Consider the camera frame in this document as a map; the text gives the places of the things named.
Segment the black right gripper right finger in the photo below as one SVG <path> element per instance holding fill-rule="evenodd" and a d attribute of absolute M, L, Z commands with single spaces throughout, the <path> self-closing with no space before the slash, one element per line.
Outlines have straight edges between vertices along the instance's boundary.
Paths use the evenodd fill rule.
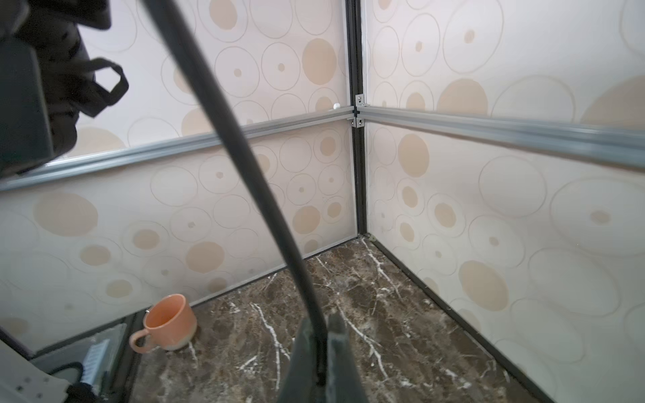
<path fill-rule="evenodd" d="M 329 316 L 325 399 L 334 403 L 368 402 L 340 312 Z"/>

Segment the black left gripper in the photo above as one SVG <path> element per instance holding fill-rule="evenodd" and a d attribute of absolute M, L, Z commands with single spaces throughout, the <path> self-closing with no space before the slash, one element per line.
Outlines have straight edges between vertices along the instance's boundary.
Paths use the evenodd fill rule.
<path fill-rule="evenodd" d="M 109 1 L 28 1 L 26 5 L 29 15 L 17 36 L 37 56 L 55 159 L 75 147 L 79 115 L 97 117 L 124 97 L 129 82 L 120 65 L 90 58 L 78 28 L 109 30 Z"/>

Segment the dark green hair dryer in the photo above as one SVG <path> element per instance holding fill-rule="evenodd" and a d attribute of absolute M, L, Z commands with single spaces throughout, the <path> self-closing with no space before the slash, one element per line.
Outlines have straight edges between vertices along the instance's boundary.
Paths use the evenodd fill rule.
<path fill-rule="evenodd" d="M 1 178 L 54 158 L 50 119 L 35 51 L 23 41 L 1 41 Z"/>

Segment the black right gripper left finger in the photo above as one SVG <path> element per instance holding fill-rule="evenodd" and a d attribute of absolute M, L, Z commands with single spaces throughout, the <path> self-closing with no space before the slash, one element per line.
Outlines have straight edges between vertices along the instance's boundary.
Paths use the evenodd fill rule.
<path fill-rule="evenodd" d="M 318 383 L 317 343 L 312 324 L 305 317 L 295 339 L 287 375 L 277 397 L 278 403 L 322 402 L 323 388 Z"/>

